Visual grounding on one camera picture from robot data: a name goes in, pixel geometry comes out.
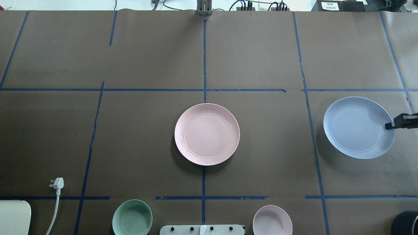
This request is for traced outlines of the blue plate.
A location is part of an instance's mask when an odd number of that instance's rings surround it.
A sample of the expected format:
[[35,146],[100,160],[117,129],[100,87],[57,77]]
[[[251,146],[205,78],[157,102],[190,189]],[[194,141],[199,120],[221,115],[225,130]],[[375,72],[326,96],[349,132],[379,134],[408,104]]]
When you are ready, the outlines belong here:
[[355,159],[374,159],[391,149],[395,131],[387,130],[389,113],[373,100],[346,97],[325,112],[323,129],[334,148]]

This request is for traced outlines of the pink plate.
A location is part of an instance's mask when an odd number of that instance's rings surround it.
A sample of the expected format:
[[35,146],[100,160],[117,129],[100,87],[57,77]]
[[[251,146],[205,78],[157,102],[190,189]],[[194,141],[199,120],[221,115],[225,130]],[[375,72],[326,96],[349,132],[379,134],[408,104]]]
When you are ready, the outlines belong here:
[[201,166],[228,160],[240,140],[239,124],[226,108],[201,103],[184,111],[176,122],[174,140],[179,152]]

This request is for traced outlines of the dark blue saucepan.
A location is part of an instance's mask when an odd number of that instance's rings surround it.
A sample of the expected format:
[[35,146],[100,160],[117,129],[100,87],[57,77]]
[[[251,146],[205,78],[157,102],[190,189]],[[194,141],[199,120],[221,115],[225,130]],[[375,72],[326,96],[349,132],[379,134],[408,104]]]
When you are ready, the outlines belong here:
[[400,213],[391,226],[391,235],[417,235],[418,211],[407,210]]

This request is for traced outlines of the pink bowl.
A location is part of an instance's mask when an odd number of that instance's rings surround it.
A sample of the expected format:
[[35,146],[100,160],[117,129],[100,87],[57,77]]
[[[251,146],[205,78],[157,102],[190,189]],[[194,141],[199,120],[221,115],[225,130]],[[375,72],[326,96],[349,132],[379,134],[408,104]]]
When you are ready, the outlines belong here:
[[255,235],[292,235],[293,224],[288,213],[276,205],[261,207],[253,218]]

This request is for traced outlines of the green bowl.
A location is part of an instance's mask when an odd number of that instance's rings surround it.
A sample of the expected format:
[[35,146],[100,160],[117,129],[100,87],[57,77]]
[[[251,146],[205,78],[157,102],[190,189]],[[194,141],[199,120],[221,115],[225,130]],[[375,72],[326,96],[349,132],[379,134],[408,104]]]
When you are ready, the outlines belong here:
[[153,215],[145,202],[132,199],[122,203],[112,218],[115,235],[147,235],[152,227]]

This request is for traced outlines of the cream toaster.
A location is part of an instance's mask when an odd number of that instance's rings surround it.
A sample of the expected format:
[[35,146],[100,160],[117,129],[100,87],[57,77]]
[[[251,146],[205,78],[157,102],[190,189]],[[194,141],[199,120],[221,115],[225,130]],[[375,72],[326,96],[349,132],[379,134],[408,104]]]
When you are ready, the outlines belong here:
[[0,234],[28,235],[31,207],[24,200],[0,201]]

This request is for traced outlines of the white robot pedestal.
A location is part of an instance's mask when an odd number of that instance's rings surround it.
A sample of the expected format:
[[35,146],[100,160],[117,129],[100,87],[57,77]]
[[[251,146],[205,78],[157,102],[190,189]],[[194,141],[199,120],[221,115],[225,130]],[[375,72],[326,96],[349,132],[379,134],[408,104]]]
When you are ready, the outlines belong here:
[[244,225],[166,225],[160,235],[245,235]]

